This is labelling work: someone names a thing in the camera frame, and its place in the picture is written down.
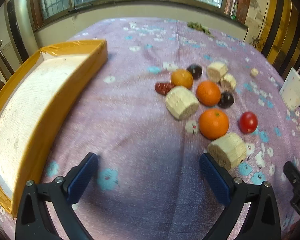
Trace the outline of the red cherry tomato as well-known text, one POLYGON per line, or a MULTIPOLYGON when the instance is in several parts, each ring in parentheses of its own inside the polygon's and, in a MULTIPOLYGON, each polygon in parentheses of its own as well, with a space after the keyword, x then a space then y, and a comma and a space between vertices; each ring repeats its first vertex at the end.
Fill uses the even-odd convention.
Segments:
POLYGON ((239 129, 245 134, 253 133, 258 126, 257 116, 253 112, 244 112, 239 121, 239 129))

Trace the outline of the orange front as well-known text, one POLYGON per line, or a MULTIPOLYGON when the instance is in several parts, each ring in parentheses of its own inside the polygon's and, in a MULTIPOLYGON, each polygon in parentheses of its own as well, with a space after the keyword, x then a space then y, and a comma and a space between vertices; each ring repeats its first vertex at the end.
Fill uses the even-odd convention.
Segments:
POLYGON ((224 136, 229 129, 228 116, 216 108, 208 109, 199 117, 199 129, 207 139, 218 139, 224 136))

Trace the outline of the orange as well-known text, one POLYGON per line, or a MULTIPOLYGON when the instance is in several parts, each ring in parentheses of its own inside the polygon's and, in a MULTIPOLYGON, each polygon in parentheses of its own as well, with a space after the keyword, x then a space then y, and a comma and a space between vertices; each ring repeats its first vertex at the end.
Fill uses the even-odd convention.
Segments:
POLYGON ((199 129, 207 139, 218 139, 224 136, 229 129, 228 116, 216 108, 208 109, 199 117, 199 129))
POLYGON ((221 91, 216 83, 207 80, 198 85, 196 96, 204 106, 212 107, 219 103, 221 91))

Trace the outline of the dark plum front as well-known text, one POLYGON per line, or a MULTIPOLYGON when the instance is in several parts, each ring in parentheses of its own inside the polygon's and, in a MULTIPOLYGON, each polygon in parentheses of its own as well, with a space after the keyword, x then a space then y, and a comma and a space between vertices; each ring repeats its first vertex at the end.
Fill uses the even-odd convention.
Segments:
POLYGON ((221 99, 217 105, 222 109, 227 109, 231 107, 233 104, 234 104, 233 95, 230 92, 225 91, 221 94, 221 99))

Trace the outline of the dark plum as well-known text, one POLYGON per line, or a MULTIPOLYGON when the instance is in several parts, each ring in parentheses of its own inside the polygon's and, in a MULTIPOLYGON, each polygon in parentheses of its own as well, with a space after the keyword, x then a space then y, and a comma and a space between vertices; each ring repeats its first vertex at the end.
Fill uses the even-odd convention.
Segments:
POLYGON ((227 109, 231 107, 233 104, 234 104, 233 95, 230 92, 225 91, 221 94, 221 99, 217 105, 222 109, 227 109))
POLYGON ((203 73, 202 67, 198 64, 189 65, 187 67, 187 71, 189 71, 191 73, 194 80, 198 80, 203 73))

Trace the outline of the dark plum back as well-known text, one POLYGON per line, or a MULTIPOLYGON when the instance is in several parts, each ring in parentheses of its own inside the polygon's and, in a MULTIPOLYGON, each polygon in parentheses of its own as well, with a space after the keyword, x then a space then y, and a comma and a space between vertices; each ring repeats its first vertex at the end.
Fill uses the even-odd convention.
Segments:
POLYGON ((194 80, 198 80, 203 73, 202 67, 198 64, 189 65, 187 67, 187 71, 189 71, 191 73, 194 80))

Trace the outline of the red jujube date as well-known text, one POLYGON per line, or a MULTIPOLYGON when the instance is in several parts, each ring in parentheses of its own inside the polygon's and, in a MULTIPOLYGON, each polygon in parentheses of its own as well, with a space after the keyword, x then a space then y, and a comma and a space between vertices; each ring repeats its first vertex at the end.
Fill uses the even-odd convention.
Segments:
POLYGON ((154 86, 154 89, 158 94, 166 96, 167 93, 174 87, 175 85, 170 82, 157 82, 154 86))

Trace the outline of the yellow-orange tangerine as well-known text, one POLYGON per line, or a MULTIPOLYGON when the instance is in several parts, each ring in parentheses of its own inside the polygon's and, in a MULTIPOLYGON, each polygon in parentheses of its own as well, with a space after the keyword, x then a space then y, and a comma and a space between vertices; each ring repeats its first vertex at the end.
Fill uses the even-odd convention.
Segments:
POLYGON ((175 86, 183 86, 191 89, 193 86, 193 76, 186 69, 178 69, 171 74, 171 83, 175 86))

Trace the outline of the yellow white tray box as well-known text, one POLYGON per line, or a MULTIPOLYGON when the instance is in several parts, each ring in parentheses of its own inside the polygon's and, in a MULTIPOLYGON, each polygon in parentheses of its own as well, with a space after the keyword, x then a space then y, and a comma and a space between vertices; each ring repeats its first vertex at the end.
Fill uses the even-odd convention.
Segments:
POLYGON ((0 206, 18 212, 28 180, 39 182, 73 104, 108 59, 106 40, 68 41, 36 51, 0 91, 0 206))

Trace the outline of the white dotted paper cup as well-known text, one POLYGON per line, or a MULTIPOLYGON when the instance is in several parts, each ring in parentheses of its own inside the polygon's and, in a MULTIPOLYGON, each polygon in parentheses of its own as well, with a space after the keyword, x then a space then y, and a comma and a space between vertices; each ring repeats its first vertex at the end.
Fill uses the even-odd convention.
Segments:
POLYGON ((300 75, 294 68, 291 68, 279 94, 290 111, 300 106, 300 75))

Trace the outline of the green dried leaves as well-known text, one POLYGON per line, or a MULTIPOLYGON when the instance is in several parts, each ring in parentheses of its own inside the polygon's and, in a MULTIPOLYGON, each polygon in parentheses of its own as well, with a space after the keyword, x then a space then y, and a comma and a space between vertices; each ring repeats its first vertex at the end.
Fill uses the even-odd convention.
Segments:
POLYGON ((202 25, 199 22, 188 22, 187 26, 191 29, 201 31, 201 32, 205 33, 206 35, 211 35, 211 32, 210 32, 209 28, 202 25))

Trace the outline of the standing air conditioner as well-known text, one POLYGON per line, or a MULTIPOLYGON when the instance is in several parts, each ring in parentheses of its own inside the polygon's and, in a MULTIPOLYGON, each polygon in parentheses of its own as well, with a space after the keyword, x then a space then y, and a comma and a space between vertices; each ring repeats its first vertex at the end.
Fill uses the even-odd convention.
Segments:
POLYGON ((32 29, 29 2, 5 0, 4 12, 10 41, 20 64, 23 64, 39 48, 32 29))

